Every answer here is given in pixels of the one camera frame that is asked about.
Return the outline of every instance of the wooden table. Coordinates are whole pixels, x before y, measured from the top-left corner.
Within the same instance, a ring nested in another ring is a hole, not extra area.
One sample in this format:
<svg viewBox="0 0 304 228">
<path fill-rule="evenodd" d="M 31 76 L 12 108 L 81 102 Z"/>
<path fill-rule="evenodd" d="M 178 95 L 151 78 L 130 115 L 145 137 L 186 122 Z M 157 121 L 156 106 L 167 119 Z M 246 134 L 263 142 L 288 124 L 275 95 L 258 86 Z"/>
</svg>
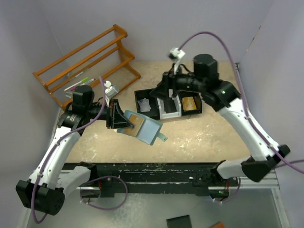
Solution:
<svg viewBox="0 0 304 228">
<path fill-rule="evenodd" d="M 192 69 L 191 62 L 186 65 Z M 168 71 L 171 62 L 134 62 L 132 67 L 142 78 L 122 91 L 119 99 L 122 110 L 136 111 L 134 91 L 154 88 Z M 236 86 L 229 63 L 219 63 L 220 78 Z M 98 69 L 92 74 L 99 74 Z M 118 72 L 114 85 L 127 80 L 127 71 Z M 95 97 L 102 93 L 96 86 Z M 105 121 L 96 121 L 87 127 L 72 149 L 67 162 L 218 162 L 246 157 L 249 151 L 230 124 L 211 107 L 204 104 L 203 114 L 165 120 L 161 132 L 168 136 L 166 142 L 157 139 L 153 146 L 105 127 Z"/>
</svg>

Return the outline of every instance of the black box on floor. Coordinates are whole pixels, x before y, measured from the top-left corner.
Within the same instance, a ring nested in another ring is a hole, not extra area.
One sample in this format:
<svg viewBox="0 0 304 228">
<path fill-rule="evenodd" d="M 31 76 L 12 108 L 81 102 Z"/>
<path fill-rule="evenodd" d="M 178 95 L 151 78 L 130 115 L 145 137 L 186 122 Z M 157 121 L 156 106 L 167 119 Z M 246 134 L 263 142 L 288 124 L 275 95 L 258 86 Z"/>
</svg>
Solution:
<svg viewBox="0 0 304 228">
<path fill-rule="evenodd" d="M 150 97 L 149 93 L 153 89 L 144 89 L 144 90 L 136 90 L 135 94 L 135 102 L 136 102 L 136 110 L 138 113 L 146 115 L 154 120 L 160 120 L 160 110 L 157 102 L 157 98 Z M 202 100 L 198 93 L 193 92 L 178 92 L 178 97 L 181 105 L 181 116 L 185 115 L 193 115 L 202 113 Z M 149 105 L 151 110 L 148 112 L 141 112 L 141 108 L 138 104 L 138 101 L 143 99 L 149 100 Z"/>
</svg>

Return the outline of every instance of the wooden dish rack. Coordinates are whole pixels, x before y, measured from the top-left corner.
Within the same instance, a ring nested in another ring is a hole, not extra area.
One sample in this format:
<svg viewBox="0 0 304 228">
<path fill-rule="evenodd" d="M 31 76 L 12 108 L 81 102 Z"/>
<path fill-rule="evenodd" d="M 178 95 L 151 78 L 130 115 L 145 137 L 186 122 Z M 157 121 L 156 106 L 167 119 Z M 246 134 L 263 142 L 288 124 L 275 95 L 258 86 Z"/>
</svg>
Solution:
<svg viewBox="0 0 304 228">
<path fill-rule="evenodd" d="M 48 71 L 49 69 L 53 68 L 54 66 L 56 66 L 57 64 L 61 63 L 62 61 L 64 61 L 65 59 L 71 57 L 72 55 L 74 55 L 75 53 L 79 52 L 80 50 L 84 49 L 85 47 L 89 46 L 90 44 L 94 43 L 95 41 L 99 40 L 100 38 L 104 37 L 105 35 L 107 35 L 108 33 L 114 31 L 115 32 L 115 39 L 111 40 L 109 43 L 107 43 L 106 45 L 102 46 L 101 48 L 99 48 L 98 50 L 96 50 L 95 52 L 93 52 L 92 54 L 88 55 L 87 57 L 83 58 L 82 60 L 80 60 L 79 62 L 75 63 L 74 65 L 70 66 L 69 68 L 67 68 L 66 70 L 62 71 L 60 74 L 56 75 L 55 77 L 53 77 L 52 79 L 48 80 L 47 82 L 43 81 L 41 79 L 41 75 L 43 73 L 45 73 L 46 71 Z M 135 78 L 132 79 L 131 81 L 129 81 L 127 84 L 125 84 L 124 86 L 122 86 L 122 88 L 120 88 L 119 92 L 121 92 L 122 90 L 124 90 L 126 87 L 128 87 L 130 84 L 132 84 L 134 81 L 136 81 L 137 79 L 139 79 L 141 76 L 140 74 L 134 70 L 129 62 L 132 61 L 134 59 L 134 55 L 127 50 L 121 40 L 125 37 L 127 37 L 128 34 L 127 32 L 119 27 L 118 25 L 114 24 L 110 29 L 108 29 L 107 31 L 101 33 L 100 35 L 98 35 L 97 37 L 91 39 L 90 41 L 84 43 L 83 45 L 79 46 L 78 48 L 76 48 L 75 50 L 71 51 L 70 53 L 66 54 L 65 56 L 61 57 L 60 59 L 56 60 L 55 62 L 53 62 L 52 64 L 48 65 L 47 67 L 41 69 L 38 72 L 34 72 L 33 75 L 38 79 L 38 81 L 43 85 L 43 87 L 46 89 L 46 91 L 52 96 L 52 98 L 57 102 L 57 104 L 61 107 L 61 109 L 65 109 L 65 107 L 72 101 L 72 99 L 70 98 L 68 101 L 62 103 L 60 102 L 60 100 L 55 97 L 54 92 L 59 90 L 61 87 L 63 87 L 64 85 L 66 85 L 67 83 L 69 83 L 75 76 L 77 76 L 79 73 L 83 72 L 86 69 L 89 69 L 91 67 L 93 67 L 94 65 L 96 65 L 97 63 L 99 63 L 100 61 L 102 61 L 103 59 L 105 59 L 106 57 L 108 57 L 109 55 L 111 55 L 112 53 L 118 51 L 119 54 L 119 59 L 120 59 L 120 64 L 118 64 L 116 67 L 114 67 L 113 69 L 111 69 L 110 71 L 108 71 L 107 73 L 105 73 L 102 78 L 106 79 L 107 77 L 109 77 L 111 74 L 113 74 L 114 72 L 116 72 L 117 70 L 119 70 L 122 67 L 125 67 L 127 70 L 129 70 L 133 75 L 135 75 Z M 105 51 L 106 49 L 108 49 L 109 47 L 111 47 L 112 45 L 116 44 L 116 46 L 114 48 L 112 48 L 111 50 L 109 50 L 108 52 L 106 52 L 105 54 L 103 54 L 102 56 L 100 56 L 99 58 L 97 58 L 96 60 L 94 60 L 93 62 L 89 63 L 88 65 L 86 65 L 85 67 L 81 68 L 80 70 L 78 70 L 77 72 L 73 73 L 72 75 L 70 75 L 69 77 L 67 77 L 65 80 L 63 80 L 62 82 L 60 82 L 58 85 L 50 88 L 50 86 L 55 83 L 56 81 L 62 79 L 64 76 L 66 76 L 68 73 L 72 72 L 73 70 L 75 70 L 77 67 L 81 66 L 82 64 L 84 64 L 85 62 L 87 62 L 88 60 L 92 59 L 93 57 L 95 57 L 96 55 L 98 55 L 99 53 Z M 100 82 L 99 80 L 94 81 L 91 84 L 91 87 L 94 87 L 96 85 L 98 85 Z"/>
</svg>

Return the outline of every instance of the green marker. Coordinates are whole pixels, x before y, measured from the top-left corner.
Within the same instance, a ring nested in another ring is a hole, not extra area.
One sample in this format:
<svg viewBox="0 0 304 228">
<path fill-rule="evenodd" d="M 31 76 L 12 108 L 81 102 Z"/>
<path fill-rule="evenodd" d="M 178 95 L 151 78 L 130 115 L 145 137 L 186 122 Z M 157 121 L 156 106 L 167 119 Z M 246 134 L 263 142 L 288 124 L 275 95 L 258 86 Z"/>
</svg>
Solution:
<svg viewBox="0 0 304 228">
<path fill-rule="evenodd" d="M 69 86 L 68 88 L 64 89 L 64 91 L 67 91 L 67 90 L 69 90 L 70 88 L 73 88 L 73 87 L 75 87 L 75 86 L 77 86 L 77 85 L 79 85 L 79 84 L 81 84 L 81 83 L 84 83 L 84 82 L 86 82 L 87 80 L 89 80 L 89 78 L 88 78 L 88 77 L 85 77 L 85 78 L 82 79 L 81 81 L 79 81 L 79 82 L 75 83 L 74 85 L 71 85 L 71 86 Z"/>
</svg>

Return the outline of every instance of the wall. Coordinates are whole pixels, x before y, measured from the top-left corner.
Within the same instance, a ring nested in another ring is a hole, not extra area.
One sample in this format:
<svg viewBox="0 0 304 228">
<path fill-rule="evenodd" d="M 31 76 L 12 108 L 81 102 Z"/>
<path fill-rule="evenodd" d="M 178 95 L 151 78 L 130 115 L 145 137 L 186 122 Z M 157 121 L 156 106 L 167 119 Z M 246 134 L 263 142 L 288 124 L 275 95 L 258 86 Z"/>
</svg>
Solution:
<svg viewBox="0 0 304 228">
<path fill-rule="evenodd" d="M 0 224 L 16 227 L 23 206 L 15 192 L 50 141 L 58 106 L 32 75 L 61 57 L 34 0 L 0 1 Z"/>
<path fill-rule="evenodd" d="M 273 1 L 38 0 L 65 53 L 116 23 L 128 32 L 123 43 L 139 61 L 167 60 L 171 48 L 193 33 L 209 30 L 224 39 L 236 62 Z M 227 60 L 218 42 L 206 36 L 194 39 L 184 51 L 188 59 L 211 53 L 218 60 Z"/>
<path fill-rule="evenodd" d="M 274 139 L 290 147 L 289 161 L 304 158 L 303 27 L 302 0 L 275 0 L 240 63 L 250 109 Z M 303 175 L 289 167 L 277 175 L 292 227 L 303 227 Z"/>
</svg>

